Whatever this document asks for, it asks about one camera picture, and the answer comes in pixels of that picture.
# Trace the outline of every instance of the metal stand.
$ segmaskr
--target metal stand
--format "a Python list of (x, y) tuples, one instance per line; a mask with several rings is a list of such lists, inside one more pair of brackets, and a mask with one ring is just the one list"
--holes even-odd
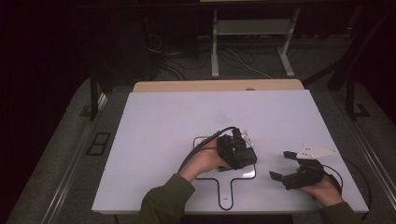
[(295, 77), (293, 69), (291, 68), (291, 64), (289, 62), (288, 56), (286, 55), (286, 52), (288, 51), (288, 47), (289, 47), (291, 38), (293, 36), (294, 27), (296, 26), (299, 13), (300, 13), (300, 8), (299, 7), (295, 8), (294, 12), (293, 12), (293, 16), (291, 17), (291, 20), (289, 23), (289, 28), (288, 28), (288, 32), (286, 34), (285, 43), (283, 44), (282, 48), (277, 51), (277, 53), (279, 54), (280, 61), (283, 64), (283, 68), (285, 69), (286, 76), (288, 76), (288, 77)]
[(93, 121), (99, 111), (98, 87), (97, 87), (97, 80), (96, 80), (94, 68), (91, 70), (91, 73), (90, 73), (90, 84), (91, 84), (91, 118), (90, 118), (90, 121)]
[(293, 35), (300, 8), (293, 11), (291, 19), (285, 20), (250, 20), (250, 21), (218, 21), (218, 11), (214, 10), (213, 38), (212, 38), (212, 77), (219, 78), (219, 61), (217, 54), (218, 35), (286, 35), (285, 42), (278, 50), (280, 61), (283, 64), (286, 75), (295, 77), (286, 52)]
[(219, 78), (219, 61), (218, 61), (218, 11), (213, 12), (213, 48), (212, 48), (212, 77)]

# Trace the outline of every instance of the gray floor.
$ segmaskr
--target gray floor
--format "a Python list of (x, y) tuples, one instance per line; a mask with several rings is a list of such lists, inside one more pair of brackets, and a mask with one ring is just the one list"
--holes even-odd
[[(272, 37), (221, 39), (220, 79), (268, 78), (266, 75), (287, 78), (276, 53), (276, 48), (281, 43), (281, 39)], [(288, 55), (296, 78), (303, 80), (334, 63), (343, 55), (349, 43), (348, 36), (331, 36), (324, 40), (317, 37), (293, 39)], [(205, 38), (200, 47), (201, 53), (195, 56), (180, 53), (181, 49), (168, 49), (167, 59), (172, 62), (168, 61), (166, 64), (176, 68), (186, 79), (210, 79), (208, 49), (209, 41)], [(230, 49), (249, 67), (266, 75), (247, 69), (238, 62)], [(367, 162), (363, 153), (366, 146), (361, 143), (355, 130), (361, 130), (388, 171), (389, 177), (396, 180), (396, 165), (393, 162), (396, 158), (396, 128), (367, 91), (359, 85), (356, 103), (363, 104), (371, 117), (351, 121), (344, 110), (345, 90), (329, 92), (326, 88), (329, 78), (330, 76), (323, 77), (307, 88), (311, 91), (342, 156), (353, 163), (346, 161), (363, 198), (371, 204), (366, 220), (371, 223), (395, 223), (395, 208)], [(176, 74), (164, 69), (155, 78), (176, 79)], [(114, 217), (94, 213), (91, 207), (129, 90), (130, 88), (116, 88), (113, 93), (107, 94), (106, 103), (101, 106), (99, 116), (95, 121), (89, 121), (87, 117), (80, 116), (84, 106), (90, 103), (89, 81), (81, 85), (15, 206), (8, 220), (9, 224), (115, 223)], [(87, 156), (85, 151), (96, 133), (111, 133), (105, 154)], [(130, 223), (130, 219), (131, 216), (119, 216), (120, 223)], [(316, 213), (294, 215), (293, 221), (296, 224), (320, 223)]]

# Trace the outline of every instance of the dark background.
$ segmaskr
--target dark background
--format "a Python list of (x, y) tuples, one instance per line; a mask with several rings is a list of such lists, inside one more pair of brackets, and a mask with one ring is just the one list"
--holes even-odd
[[(71, 1), (53, 2), (0, 2), (0, 223), (7, 220), (70, 99), (94, 66), (106, 74), (99, 78), (105, 91), (111, 91), (114, 85), (132, 85), (138, 80), (149, 79), (155, 73), (155, 61), (151, 60), (144, 45), (149, 41), (148, 30), (143, 29), (141, 21), (144, 16), (125, 11), (80, 14)], [(369, 29), (380, 17), (380, 12), (389, 8), (389, 5), (384, 7), (389, 2), (373, 5), (379, 10), (366, 12), (364, 19), (370, 22), (361, 22), (361, 26)], [(345, 34), (352, 11), (353, 7), (304, 7), (295, 34), (322, 37)], [(195, 35), (210, 35), (206, 33), (211, 30), (210, 11), (187, 13), (191, 18), (180, 11), (161, 13), (157, 9), (156, 12), (153, 29), (163, 35), (164, 41), (168, 37), (170, 42), (184, 43)], [(260, 17), (260, 13), (246, 14)], [(396, 45), (393, 42), (396, 36), (390, 32), (394, 30), (395, 15), (392, 13), (381, 26), (354, 73), (396, 123)], [(131, 75), (133, 71), (141, 75)]]

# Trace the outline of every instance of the metal frame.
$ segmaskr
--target metal frame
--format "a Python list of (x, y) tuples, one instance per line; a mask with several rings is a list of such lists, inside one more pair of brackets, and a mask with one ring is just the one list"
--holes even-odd
[[(218, 11), (215, 9), (213, 13), (213, 37), (212, 37), (212, 54), (211, 54), (211, 62), (212, 62), (212, 77), (214, 79), (219, 78), (219, 60), (218, 60), (218, 54), (217, 54), (217, 39), (218, 35), (249, 35), (249, 34), (254, 34), (254, 35), (286, 35), (285, 42), (283, 43), (283, 46), (278, 49), (278, 54), (279, 54), (279, 59), (282, 62), (283, 68), (285, 69), (286, 75), (288, 77), (295, 77), (294, 72), (291, 68), (288, 56), (286, 55), (288, 51), (288, 47), (293, 35), (294, 27), (297, 23), (298, 15), (300, 13), (300, 8), (297, 7), (294, 9), (292, 17), (290, 20), (260, 20), (260, 21), (218, 21)], [(281, 28), (274, 29), (277, 25), (282, 26), (285, 22), (287, 22), (288, 28), (282, 32)], [(251, 31), (247, 31), (242, 27), (241, 29), (238, 29), (236, 27), (233, 27), (232, 30), (227, 31), (227, 27), (232, 27), (231, 24), (234, 23), (235, 25), (238, 23), (244, 23), (246, 26), (249, 26), (252, 28)]]

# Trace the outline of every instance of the black curtain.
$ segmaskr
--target black curtain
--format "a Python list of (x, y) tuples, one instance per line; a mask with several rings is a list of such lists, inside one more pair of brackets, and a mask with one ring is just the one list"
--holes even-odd
[(91, 55), (70, 1), (2, 1), (0, 22), (5, 223), (73, 94), (88, 78)]

